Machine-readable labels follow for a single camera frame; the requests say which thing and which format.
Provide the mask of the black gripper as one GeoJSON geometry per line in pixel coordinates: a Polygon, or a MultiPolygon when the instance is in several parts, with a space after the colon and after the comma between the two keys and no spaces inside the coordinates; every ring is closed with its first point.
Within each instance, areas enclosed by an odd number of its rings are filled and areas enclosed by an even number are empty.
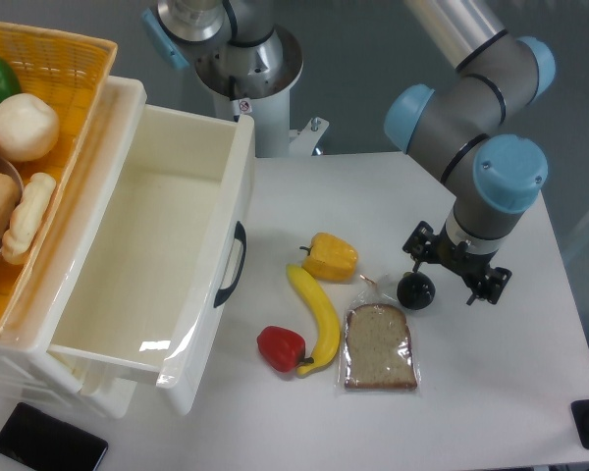
{"type": "Polygon", "coordinates": [[[496,252],[475,254],[469,248],[467,239],[453,241],[446,227],[435,234],[429,224],[421,221],[402,250],[414,261],[408,274],[418,273],[423,263],[441,265],[461,277],[470,289],[467,305],[475,300],[497,304],[511,278],[511,270],[490,265],[496,252]]]}

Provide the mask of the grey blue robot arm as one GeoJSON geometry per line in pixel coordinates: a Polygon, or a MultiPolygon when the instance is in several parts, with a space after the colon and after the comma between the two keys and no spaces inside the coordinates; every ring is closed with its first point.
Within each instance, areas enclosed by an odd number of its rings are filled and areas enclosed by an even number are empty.
{"type": "Polygon", "coordinates": [[[443,227],[420,223],[404,244],[416,265],[458,275],[471,298],[496,303],[511,273],[492,259],[549,173],[532,140],[497,128],[553,82],[551,49],[532,36],[512,36],[483,1],[411,1],[419,20],[458,80],[438,92],[417,84],[391,105],[389,140],[455,199],[443,227]]]}

